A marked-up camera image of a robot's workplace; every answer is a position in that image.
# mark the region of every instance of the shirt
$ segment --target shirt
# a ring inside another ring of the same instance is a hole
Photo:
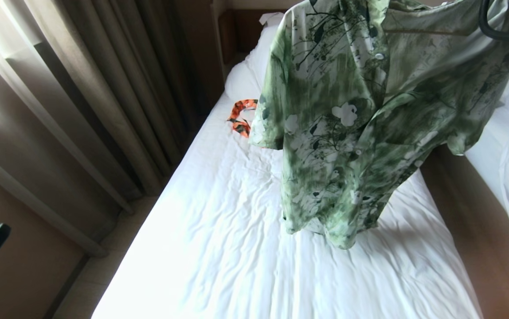
[[[509,77],[509,42],[478,28],[479,0],[306,0],[271,49],[249,143],[283,149],[288,233],[337,247],[377,225],[393,190],[437,145],[463,154]],[[489,23],[509,32],[509,0]]]

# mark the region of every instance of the clothes hanger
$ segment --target clothes hanger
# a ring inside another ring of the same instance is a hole
[[[481,0],[481,6],[479,6],[479,28],[483,34],[499,41],[509,42],[509,32],[497,31],[489,26],[487,20],[487,12],[489,10],[489,0]]]

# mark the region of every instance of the curtain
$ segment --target curtain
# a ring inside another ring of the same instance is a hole
[[[161,191],[205,107],[163,9],[0,0],[0,184],[90,256]]]

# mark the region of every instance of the tiled floor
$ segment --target tiled floor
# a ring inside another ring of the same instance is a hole
[[[154,206],[157,198],[131,202],[134,214],[122,213],[118,225],[101,245],[109,251],[105,258],[91,258],[72,285],[54,319],[88,319],[115,275],[127,249]]]

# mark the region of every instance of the white duvet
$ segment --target white duvet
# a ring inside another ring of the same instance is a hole
[[[138,232],[94,319],[476,319],[422,176],[340,250],[281,229],[282,152],[248,145],[223,95]]]

